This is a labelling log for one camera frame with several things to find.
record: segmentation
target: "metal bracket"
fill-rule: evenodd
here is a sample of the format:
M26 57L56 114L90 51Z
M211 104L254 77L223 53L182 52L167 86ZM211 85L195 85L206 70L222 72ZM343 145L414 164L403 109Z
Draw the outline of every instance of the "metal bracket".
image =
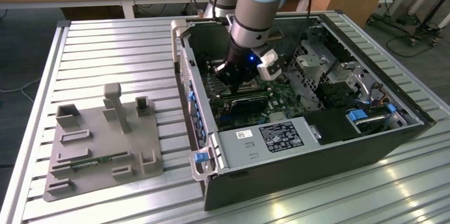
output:
M198 171L198 169L197 169L197 163L194 161L194 156L198 153L210 153L210 149L211 149L211 152L213 152L214 149L211 148L211 146L207 146L207 147L205 147L205 148L202 148L199 150L191 151L191 153L190 153L190 163L191 163L191 170L193 170L193 178L198 182L205 181L210 175L214 175L214 174L218 173L218 166L217 166L217 168L214 170L211 169L211 158L206 162L206 164L203 164L203 170L206 170L206 172L201 173Z
M184 38L186 37L186 31L189 30L189 24L186 20L174 20L170 24L171 29L171 54L174 63L178 62L178 49L176 49L176 38Z

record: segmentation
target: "sticker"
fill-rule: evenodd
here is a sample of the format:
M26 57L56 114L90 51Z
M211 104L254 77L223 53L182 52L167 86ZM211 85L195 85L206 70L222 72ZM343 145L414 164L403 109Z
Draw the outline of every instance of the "sticker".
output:
M263 126L259 128L259 131L265 139L267 149L273 153L305 145L290 121L281 124Z
M251 130L237 132L237 135L238 135L238 139L243 139L243 138L254 136Z

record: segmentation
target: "power supply label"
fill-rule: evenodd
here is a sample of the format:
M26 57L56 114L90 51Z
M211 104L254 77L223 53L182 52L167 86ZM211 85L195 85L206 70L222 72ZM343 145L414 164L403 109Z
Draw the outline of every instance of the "power supply label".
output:
M259 128L259 131L269 151L273 153L303 146L301 136L290 121L263 126Z

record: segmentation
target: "robotic arm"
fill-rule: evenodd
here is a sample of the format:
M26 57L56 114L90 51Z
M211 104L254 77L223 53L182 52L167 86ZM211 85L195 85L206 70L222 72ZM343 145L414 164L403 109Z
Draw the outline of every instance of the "robotic arm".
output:
M210 12L225 17L234 10L234 0L210 0ZM230 86L233 92L243 82L249 82L258 73L266 81L282 74L279 56L267 45L270 28L278 8L286 0L237 0L235 16L231 23L230 48L223 64L217 68L219 80Z

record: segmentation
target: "white box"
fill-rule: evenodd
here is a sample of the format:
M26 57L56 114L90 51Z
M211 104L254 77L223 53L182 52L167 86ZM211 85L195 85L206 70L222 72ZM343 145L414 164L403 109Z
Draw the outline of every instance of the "white box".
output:
M386 14L387 9L391 7L393 0L379 0L374 13L377 13L379 16L383 16Z

